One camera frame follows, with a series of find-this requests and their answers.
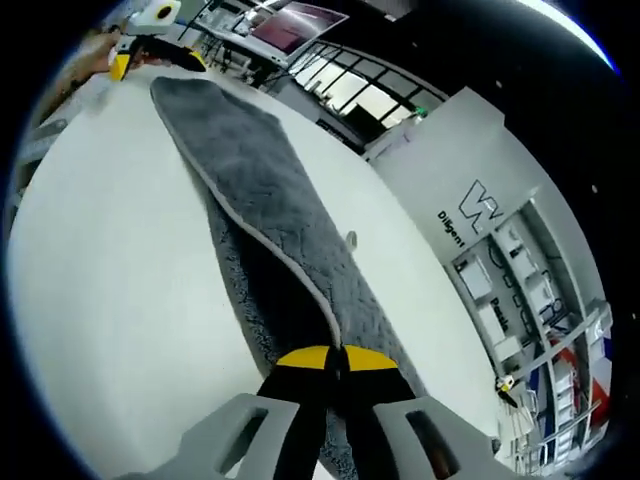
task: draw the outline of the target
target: computer monitor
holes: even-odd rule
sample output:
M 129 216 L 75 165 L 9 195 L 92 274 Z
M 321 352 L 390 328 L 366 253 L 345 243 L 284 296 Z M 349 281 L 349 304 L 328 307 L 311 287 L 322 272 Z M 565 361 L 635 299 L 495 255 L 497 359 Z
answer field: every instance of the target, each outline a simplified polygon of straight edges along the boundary
M 249 36 L 290 57 L 347 18 L 348 15 L 333 10 L 291 2 L 257 26 Z

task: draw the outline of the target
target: gray fleece cloth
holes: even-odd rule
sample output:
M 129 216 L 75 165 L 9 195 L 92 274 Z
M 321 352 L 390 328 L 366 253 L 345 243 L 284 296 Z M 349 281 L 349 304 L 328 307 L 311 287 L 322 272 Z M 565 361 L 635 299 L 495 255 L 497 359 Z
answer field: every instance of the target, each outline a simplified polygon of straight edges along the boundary
M 206 80 L 160 77 L 151 94 L 178 150 L 212 193 L 220 269 L 261 373 L 291 350 L 342 342 L 385 353 L 414 393 L 425 395 L 280 121 Z M 337 478 L 357 478 L 332 413 L 321 461 Z

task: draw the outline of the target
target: person's hand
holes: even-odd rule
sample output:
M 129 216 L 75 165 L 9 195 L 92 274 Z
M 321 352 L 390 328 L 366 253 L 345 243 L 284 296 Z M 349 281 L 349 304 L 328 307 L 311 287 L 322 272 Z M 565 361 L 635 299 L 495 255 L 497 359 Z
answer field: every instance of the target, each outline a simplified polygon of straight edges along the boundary
M 92 56 L 92 61 L 90 63 L 90 73 L 106 73 L 109 71 L 109 52 L 113 47 L 116 46 L 118 40 L 120 40 L 120 32 L 113 33 L 103 33 L 98 35 L 96 42 L 100 45 L 96 48 L 95 53 Z M 130 70 L 135 70 L 136 68 L 140 68 L 142 65 L 171 65 L 171 62 L 168 60 L 161 60 L 159 58 L 154 58 L 149 56 L 149 54 L 145 51 L 139 51 L 136 53 L 133 61 L 131 63 Z

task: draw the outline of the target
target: white shelf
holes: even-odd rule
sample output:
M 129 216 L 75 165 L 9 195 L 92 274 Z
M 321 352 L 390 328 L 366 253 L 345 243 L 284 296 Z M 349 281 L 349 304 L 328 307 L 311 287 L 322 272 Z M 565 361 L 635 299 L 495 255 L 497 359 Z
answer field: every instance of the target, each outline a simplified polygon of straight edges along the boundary
M 495 232 L 491 232 L 491 240 L 492 244 L 498 248 L 501 253 L 501 256 L 509 265 L 509 270 L 513 277 L 516 279 L 518 283 L 518 288 L 522 293 L 521 297 L 524 301 L 524 304 L 527 309 L 528 317 L 530 318 L 531 324 L 535 328 L 538 333 L 540 342 L 542 343 L 542 347 L 544 351 L 547 351 L 551 348 L 551 344 L 549 343 L 549 339 L 547 338 L 547 332 L 545 332 L 545 327 L 542 324 L 542 320 L 540 319 L 540 314 L 533 306 L 533 301 L 528 292 L 527 279 L 523 278 L 522 275 L 516 270 L 513 259 L 511 258 L 510 252 L 504 248 L 501 244 L 498 235 Z
M 527 206 L 530 206 L 539 217 L 539 222 L 537 222 L 535 218 L 531 218 L 527 215 L 527 212 L 529 211 Z M 571 309 L 576 310 L 576 313 L 579 314 L 579 317 L 582 320 L 586 320 L 587 309 L 585 299 L 578 283 L 578 277 L 570 261 L 570 257 L 564 250 L 560 238 L 555 234 L 553 229 L 549 228 L 551 222 L 547 214 L 547 210 L 548 209 L 541 205 L 541 197 L 538 196 L 533 197 L 521 211 L 524 212 L 526 220 L 541 227 L 539 228 L 539 231 L 536 232 L 536 237 L 538 238 L 538 244 L 541 246 L 542 250 L 548 255 L 550 254 L 547 258 L 552 262 L 552 268 L 564 270 L 568 276 L 568 281 L 564 281 L 562 275 L 554 275 L 560 289 L 562 290 L 563 301 L 567 302 L 570 307 L 573 307 Z
M 473 297 L 467 290 L 467 287 L 462 281 L 460 275 L 458 275 L 458 272 L 455 270 L 455 268 L 453 266 L 446 266 L 445 271 L 449 275 L 449 278 L 451 279 L 453 285 L 456 287 L 456 290 L 458 291 L 458 294 L 462 299 L 462 303 L 467 309 L 467 312 L 469 313 L 469 316 L 473 321 L 478 335 L 480 335 L 482 345 L 484 346 L 487 355 L 491 359 L 491 363 L 493 364 L 493 367 L 496 371 L 496 375 L 499 377 L 503 377 L 506 374 L 504 366 L 502 365 L 502 362 L 498 360 L 495 349 L 493 348 L 493 344 L 491 342 L 491 336 L 489 335 L 489 332 L 487 332 L 482 319 L 478 315 L 478 304 L 474 301 Z

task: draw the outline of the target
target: white table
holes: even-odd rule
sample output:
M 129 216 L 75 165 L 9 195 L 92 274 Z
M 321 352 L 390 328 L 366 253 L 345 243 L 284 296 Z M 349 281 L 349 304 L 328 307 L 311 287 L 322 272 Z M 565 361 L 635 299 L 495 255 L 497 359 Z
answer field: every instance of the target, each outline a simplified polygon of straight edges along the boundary
M 453 286 L 355 153 L 277 100 L 213 73 L 142 67 L 80 113 L 27 189 L 8 278 L 19 338 L 59 427 L 102 477 L 147 471 L 261 378 L 218 268 L 203 195 L 156 114 L 157 75 L 203 77 L 271 112 L 429 391 L 497 434 L 493 374 Z
M 280 68 L 287 68 L 289 66 L 288 56 L 281 50 L 278 50 L 276 47 L 269 45 L 262 40 L 253 37 L 251 35 L 239 35 L 234 32 L 230 32 L 228 30 L 218 30 L 215 28 L 211 28 L 206 23 L 196 20 L 194 24 L 198 27 L 198 29 L 203 30 L 216 37 L 219 40 L 223 40 L 225 42 L 229 42 L 233 45 L 241 49 L 248 50 L 249 52 L 257 55 L 258 57 L 267 60 L 275 64 Z

